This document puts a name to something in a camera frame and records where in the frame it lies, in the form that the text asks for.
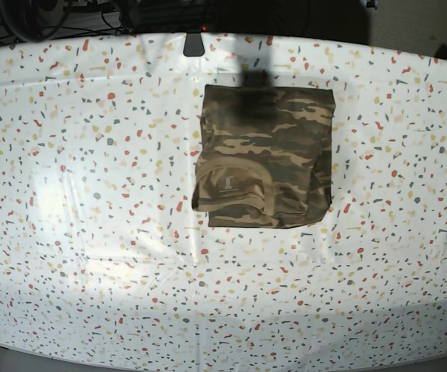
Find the camouflage T-shirt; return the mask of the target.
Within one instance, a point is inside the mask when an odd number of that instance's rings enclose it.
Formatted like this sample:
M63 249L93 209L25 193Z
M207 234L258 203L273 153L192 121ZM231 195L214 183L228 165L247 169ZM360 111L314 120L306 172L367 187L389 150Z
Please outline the camouflage T-shirt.
M219 228L289 229L332 203L330 90L207 85L192 207Z

